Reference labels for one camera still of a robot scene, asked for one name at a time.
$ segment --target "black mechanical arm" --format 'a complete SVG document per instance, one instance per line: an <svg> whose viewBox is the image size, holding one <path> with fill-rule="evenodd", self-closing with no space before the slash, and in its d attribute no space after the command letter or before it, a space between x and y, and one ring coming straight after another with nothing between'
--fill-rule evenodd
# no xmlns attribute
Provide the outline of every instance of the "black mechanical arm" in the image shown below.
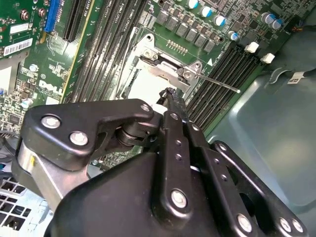
<svg viewBox="0 0 316 237"><path fill-rule="evenodd" d="M138 99L39 106L24 119L12 170L54 211L48 237L308 236L227 146L208 144L173 90L163 115ZM143 152L94 178L91 159Z"/></svg>

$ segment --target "electrolytic capacitor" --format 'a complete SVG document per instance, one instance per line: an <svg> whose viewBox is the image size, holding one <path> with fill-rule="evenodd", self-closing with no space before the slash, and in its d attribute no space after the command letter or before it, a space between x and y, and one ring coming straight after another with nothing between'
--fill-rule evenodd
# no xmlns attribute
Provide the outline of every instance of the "electrolytic capacitor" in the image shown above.
<svg viewBox="0 0 316 237"><path fill-rule="evenodd" d="M209 17L210 15L212 15L212 9L208 6L204 6L201 8L200 14L202 17Z"/></svg>
<svg viewBox="0 0 316 237"><path fill-rule="evenodd" d="M238 38L239 38L239 35L236 32L234 32L234 31L229 31L228 32L228 38L230 40L232 40L232 41L237 41Z"/></svg>
<svg viewBox="0 0 316 237"><path fill-rule="evenodd" d="M276 19L272 13L265 12L261 15L261 21L266 24L271 24Z"/></svg>
<svg viewBox="0 0 316 237"><path fill-rule="evenodd" d="M225 17L220 15L215 16L214 24L217 26L223 26L225 24Z"/></svg>
<svg viewBox="0 0 316 237"><path fill-rule="evenodd" d="M274 22L272 22L269 26L274 30L278 30L282 26L282 21L280 19L277 19Z"/></svg>
<svg viewBox="0 0 316 237"><path fill-rule="evenodd" d="M188 0L187 5L189 9L194 9L198 6L198 0Z"/></svg>

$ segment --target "green circuit board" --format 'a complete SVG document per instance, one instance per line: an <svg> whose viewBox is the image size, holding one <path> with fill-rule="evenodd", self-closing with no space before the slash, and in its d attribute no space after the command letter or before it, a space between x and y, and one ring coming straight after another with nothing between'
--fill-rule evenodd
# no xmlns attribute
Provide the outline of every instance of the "green circuit board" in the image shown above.
<svg viewBox="0 0 316 237"><path fill-rule="evenodd" d="M232 43L228 35L230 31L237 33L240 40L255 41L264 52L275 54L291 36L292 26L305 19L315 6L313 0L299 2L252 0L251 3L247 0L199 0L194 9L188 8L186 0L59 0L54 30L45 32L43 29L53 2L53 0L0 1L0 21L2 21L0 57L7 58L19 52L27 53L27 57L16 64L18 70L14 91L9 94L0 93L0 130L19 133L25 112L33 106L108 99L113 84L117 83L115 78L132 27L135 27L136 31L131 48L145 34L152 33L155 36L157 49L185 65L199 60L203 64L201 73L207 76L216 68L230 47ZM76 38L65 40L64 30L74 2L82 3L84 9L80 15ZM208 17L202 17L200 14L202 7L205 6L212 10L212 14ZM42 17L39 16L40 9L45 10L45 15ZM23 10L29 13L28 20L21 19ZM166 16L164 20L161 19L162 12ZM264 23L261 17L265 12L273 13L281 19L282 26L275 30ZM222 26L216 26L214 23L217 16L225 18ZM171 19L176 19L174 26L172 26L174 22L170 22ZM183 34L178 32L181 24L187 26L187 31ZM126 31L119 29L125 25L128 25ZM94 44L98 30L107 32L107 35L99 35L100 45ZM192 40L187 38L189 30L196 32ZM200 36L204 39L203 43L197 42ZM13 48L11 53L4 55L5 50L10 49L6 47L26 40L29 40L28 43L32 40L31 45L11 47ZM212 43L211 49L205 49L207 42ZM98 49L104 57L94 57L98 51L91 51L92 48ZM91 52L93 60L87 62ZM92 63L98 65L93 68L93 76L79 80L82 71L92 68ZM241 86L242 92L260 74L263 67L264 65L260 64L253 70ZM198 83L188 95L187 103L195 98L196 92L202 85L202 81ZM216 117L207 131L220 121L239 97L240 95L237 94L232 97L227 109ZM32 102L25 108L21 104L27 99L31 99ZM125 154L122 157L126 159L129 156ZM109 160L108 165L110 165L113 158L105 160Z"/></svg>

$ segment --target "bolt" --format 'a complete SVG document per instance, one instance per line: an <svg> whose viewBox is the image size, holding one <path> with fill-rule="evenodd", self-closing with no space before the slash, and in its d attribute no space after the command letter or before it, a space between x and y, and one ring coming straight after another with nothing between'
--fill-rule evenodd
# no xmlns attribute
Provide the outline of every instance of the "bolt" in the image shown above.
<svg viewBox="0 0 316 237"><path fill-rule="evenodd" d="M194 123L192 124L192 127L193 127L193 129L194 129L195 131L199 131L199 127L196 126Z"/></svg>
<svg viewBox="0 0 316 237"><path fill-rule="evenodd" d="M21 20L27 21L30 17L30 14L26 9L23 9L20 14Z"/></svg>
<svg viewBox="0 0 316 237"><path fill-rule="evenodd" d="M175 119L175 120L178 120L178 116L175 114L175 113L171 113L170 116Z"/></svg>
<svg viewBox="0 0 316 237"><path fill-rule="evenodd" d="M219 144L219 147L220 147L223 151L227 150L227 148L226 148L223 144Z"/></svg>
<svg viewBox="0 0 316 237"><path fill-rule="evenodd" d="M283 229L285 229L287 232L291 232L291 227L285 219L280 218L280 224L283 227Z"/></svg>
<svg viewBox="0 0 316 237"><path fill-rule="evenodd" d="M88 143L88 137L83 132L73 132L70 134L70 141L78 146L84 146Z"/></svg>
<svg viewBox="0 0 316 237"><path fill-rule="evenodd" d="M58 128L60 126L59 119L53 116L45 116L41 119L41 123L48 128Z"/></svg>
<svg viewBox="0 0 316 237"><path fill-rule="evenodd" d="M185 72L185 73L183 73L183 77L184 77L185 79L189 79L189 78L191 78L191 76L192 76L192 73L190 73L190 72Z"/></svg>
<svg viewBox="0 0 316 237"><path fill-rule="evenodd" d="M187 206L186 197L184 196L182 192L178 190L173 190L171 192L171 199L178 208L184 208Z"/></svg>
<svg viewBox="0 0 316 237"><path fill-rule="evenodd" d="M301 233L304 232L303 227L300 225L300 223L298 223L297 220L294 220L294 219L293 219L292 223L293 223L293 226L295 227L295 229L296 229L298 232L301 232Z"/></svg>
<svg viewBox="0 0 316 237"><path fill-rule="evenodd" d="M44 8L39 9L39 17L44 17L46 15L46 11Z"/></svg>
<svg viewBox="0 0 316 237"><path fill-rule="evenodd" d="M150 50L146 49L143 52L144 56L147 58L151 58L153 56L153 52L151 52Z"/></svg>
<svg viewBox="0 0 316 237"><path fill-rule="evenodd" d="M248 233L251 232L252 230L252 227L251 227L251 224L250 222L248 221L247 217L245 217L244 215L242 214L239 214L237 216L237 219L238 219L238 222L240 224L240 226L242 227L242 229Z"/></svg>
<svg viewBox="0 0 316 237"><path fill-rule="evenodd" d="M144 110L144 111L146 111L146 112L149 112L149 111L150 111L148 105L143 104L143 105L141 105L140 107L142 108L142 110Z"/></svg>

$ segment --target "connector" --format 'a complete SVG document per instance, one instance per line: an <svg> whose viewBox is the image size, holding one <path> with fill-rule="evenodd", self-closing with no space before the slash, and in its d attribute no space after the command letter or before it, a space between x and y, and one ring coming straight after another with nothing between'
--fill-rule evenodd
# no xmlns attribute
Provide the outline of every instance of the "connector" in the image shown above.
<svg viewBox="0 0 316 237"><path fill-rule="evenodd" d="M44 28L45 32L52 32L54 30L59 9L59 3L60 0L51 0L50 2L48 17Z"/></svg>

